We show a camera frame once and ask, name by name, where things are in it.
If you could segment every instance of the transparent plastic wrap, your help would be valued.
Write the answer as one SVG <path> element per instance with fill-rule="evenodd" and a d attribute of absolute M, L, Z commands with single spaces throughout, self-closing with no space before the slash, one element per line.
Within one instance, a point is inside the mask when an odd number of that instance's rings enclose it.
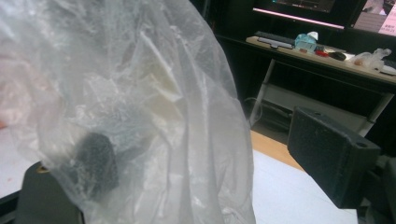
<path fill-rule="evenodd" d="M 382 61 L 382 58 L 390 55 L 391 53 L 392 51 L 390 49 L 376 49 L 374 53 L 363 52 L 352 57 L 349 59 L 349 61 L 371 70 L 381 70 L 384 66 L 384 61 Z"/>
<path fill-rule="evenodd" d="M 0 1 L 0 120 L 87 223 L 254 223 L 248 125 L 187 0 Z"/>

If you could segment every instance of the desk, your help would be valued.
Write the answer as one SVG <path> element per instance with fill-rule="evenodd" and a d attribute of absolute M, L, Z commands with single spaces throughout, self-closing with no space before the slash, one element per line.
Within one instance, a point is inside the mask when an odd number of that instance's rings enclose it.
<path fill-rule="evenodd" d="M 358 224 L 356 210 L 338 209 L 291 157 L 285 145 L 251 132 L 253 209 L 257 224 Z"/>
<path fill-rule="evenodd" d="M 340 62 L 332 58 L 323 58 L 315 54 L 301 53 L 296 49 L 271 49 L 268 44 L 258 42 L 255 36 L 249 37 L 247 41 L 239 41 L 220 35 L 217 36 L 217 39 L 221 42 L 238 46 L 239 48 L 248 49 L 262 57 L 272 59 L 265 79 L 262 82 L 257 102 L 253 107 L 253 113 L 249 119 L 251 124 L 255 122 L 255 116 L 260 108 L 260 103 L 262 99 L 264 99 L 290 110 L 296 105 L 310 107 L 344 123 L 349 129 L 364 136 L 372 128 L 377 118 L 396 92 L 396 77 L 381 75 L 376 71 L 368 71 L 352 63 Z M 323 104 L 322 102 L 307 99 L 308 97 L 301 97 L 301 95 L 285 91 L 268 83 L 275 64 L 284 64 L 307 71 L 316 76 L 342 82 L 349 86 L 375 91 L 382 96 L 382 99 L 377 102 L 375 109 L 371 111 L 371 114 L 367 118 L 334 106 Z"/>

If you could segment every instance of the white surface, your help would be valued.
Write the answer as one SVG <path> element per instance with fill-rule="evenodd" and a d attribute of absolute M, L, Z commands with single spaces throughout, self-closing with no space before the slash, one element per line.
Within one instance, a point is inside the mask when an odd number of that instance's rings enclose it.
<path fill-rule="evenodd" d="M 0 198 L 21 189 L 23 176 L 33 162 L 24 159 L 12 141 L 9 129 L 0 130 Z"/>
<path fill-rule="evenodd" d="M 258 224 L 357 224 L 354 209 L 338 209 L 305 172 L 254 155 L 253 208 Z"/>
<path fill-rule="evenodd" d="M 0 130 L 0 198 L 21 188 L 33 164 L 18 154 L 8 129 Z M 256 150 L 253 208 L 258 224 L 357 224 L 355 210 L 335 207 L 305 172 Z"/>

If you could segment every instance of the tissue box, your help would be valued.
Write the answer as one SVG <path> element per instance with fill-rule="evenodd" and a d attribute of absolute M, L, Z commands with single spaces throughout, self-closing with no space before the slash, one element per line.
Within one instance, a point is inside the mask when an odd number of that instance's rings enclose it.
<path fill-rule="evenodd" d="M 296 43 L 295 43 L 295 48 L 306 49 L 310 53 L 313 53 L 315 51 L 316 47 L 317 47 L 317 44 L 308 43 L 305 41 L 296 41 Z"/>

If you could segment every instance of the monitor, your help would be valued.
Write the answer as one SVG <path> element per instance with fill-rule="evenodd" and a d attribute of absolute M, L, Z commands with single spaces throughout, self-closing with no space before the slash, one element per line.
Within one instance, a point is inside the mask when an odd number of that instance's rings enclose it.
<path fill-rule="evenodd" d="M 351 27 L 357 30 L 396 36 L 395 0 L 366 0 Z"/>
<path fill-rule="evenodd" d="M 361 0 L 255 0 L 253 10 L 293 21 L 343 30 Z"/>

